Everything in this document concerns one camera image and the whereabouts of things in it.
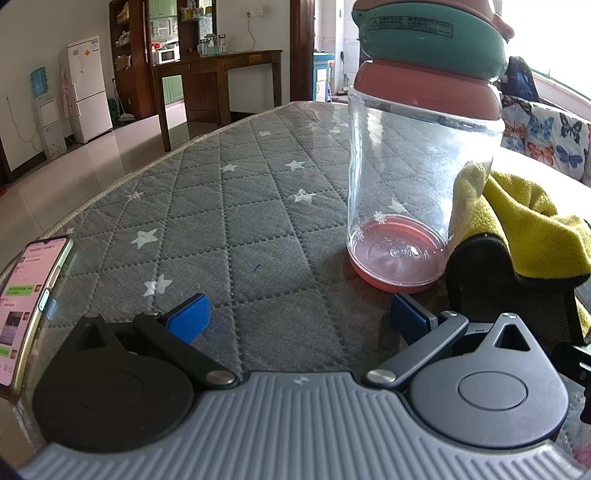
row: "pink bottle cap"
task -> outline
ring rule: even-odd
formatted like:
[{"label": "pink bottle cap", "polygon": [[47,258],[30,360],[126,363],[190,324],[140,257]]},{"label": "pink bottle cap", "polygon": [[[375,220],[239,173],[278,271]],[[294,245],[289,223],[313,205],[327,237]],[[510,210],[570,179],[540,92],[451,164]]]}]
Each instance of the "pink bottle cap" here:
[{"label": "pink bottle cap", "polygon": [[490,83],[429,67],[366,61],[355,77],[355,89],[425,110],[481,120],[501,118],[499,92]]}]

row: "metal screw cap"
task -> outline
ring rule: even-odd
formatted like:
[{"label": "metal screw cap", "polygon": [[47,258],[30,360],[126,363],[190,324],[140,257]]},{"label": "metal screw cap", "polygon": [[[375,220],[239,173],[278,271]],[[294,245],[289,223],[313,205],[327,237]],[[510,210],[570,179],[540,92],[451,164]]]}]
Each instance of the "metal screw cap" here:
[{"label": "metal screw cap", "polygon": [[207,372],[205,380],[212,385],[229,385],[236,381],[236,375],[228,370],[212,370]]},{"label": "metal screw cap", "polygon": [[396,374],[390,370],[378,368],[376,370],[370,370],[365,374],[365,378],[371,383],[376,385],[390,385],[396,380]]}]

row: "gray ribbed plastic surface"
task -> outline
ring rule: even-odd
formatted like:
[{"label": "gray ribbed plastic surface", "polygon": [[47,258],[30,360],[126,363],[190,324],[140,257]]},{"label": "gray ribbed plastic surface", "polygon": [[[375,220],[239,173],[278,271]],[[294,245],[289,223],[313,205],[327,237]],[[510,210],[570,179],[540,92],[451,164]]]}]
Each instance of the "gray ribbed plastic surface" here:
[{"label": "gray ribbed plastic surface", "polygon": [[26,480],[550,480],[584,471],[550,443],[483,453],[421,428],[400,398],[349,373],[254,373],[206,393],[171,436],[115,455],[50,445]]}]

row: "warning label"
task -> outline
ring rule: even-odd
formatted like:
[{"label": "warning label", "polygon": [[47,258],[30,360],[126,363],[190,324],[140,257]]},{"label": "warning label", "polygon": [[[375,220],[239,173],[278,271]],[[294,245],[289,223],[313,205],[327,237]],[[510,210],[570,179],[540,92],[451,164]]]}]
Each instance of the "warning label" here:
[{"label": "warning label", "polygon": [[453,38],[453,24],[451,23],[432,18],[408,17],[406,15],[372,18],[369,22],[369,29],[414,30]]}]

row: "white refrigerator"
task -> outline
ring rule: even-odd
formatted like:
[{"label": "white refrigerator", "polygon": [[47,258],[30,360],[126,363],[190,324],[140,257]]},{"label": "white refrigerator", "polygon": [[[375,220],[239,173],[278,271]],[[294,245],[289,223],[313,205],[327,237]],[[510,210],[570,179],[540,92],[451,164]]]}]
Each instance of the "white refrigerator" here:
[{"label": "white refrigerator", "polygon": [[99,37],[70,43],[60,52],[60,65],[66,73],[72,106],[70,123],[76,141],[87,143],[111,130]]}]

